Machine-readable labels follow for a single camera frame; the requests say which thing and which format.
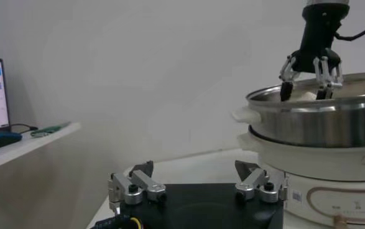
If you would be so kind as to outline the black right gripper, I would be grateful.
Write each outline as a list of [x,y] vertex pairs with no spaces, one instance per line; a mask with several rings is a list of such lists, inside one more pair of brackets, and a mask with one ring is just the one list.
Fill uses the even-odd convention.
[[319,89],[316,100],[329,100],[335,89],[343,87],[340,56],[331,49],[335,34],[349,12],[347,3],[308,3],[300,48],[289,55],[280,70],[280,100],[290,99],[299,72],[314,73]]

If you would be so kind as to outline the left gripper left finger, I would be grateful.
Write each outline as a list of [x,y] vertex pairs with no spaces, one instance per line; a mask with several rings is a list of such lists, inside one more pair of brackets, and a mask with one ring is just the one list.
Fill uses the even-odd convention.
[[109,208],[118,215],[120,204],[136,206],[144,201],[163,204],[167,200],[167,188],[152,179],[154,162],[135,165],[127,175],[112,173],[108,179]]

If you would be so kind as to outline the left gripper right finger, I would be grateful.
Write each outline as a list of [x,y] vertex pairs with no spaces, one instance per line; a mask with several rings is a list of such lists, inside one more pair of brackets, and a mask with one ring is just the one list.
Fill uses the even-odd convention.
[[264,203],[277,203],[288,199],[287,179],[285,172],[273,168],[267,170],[251,162],[235,161],[241,181],[234,188],[239,203],[258,197]]

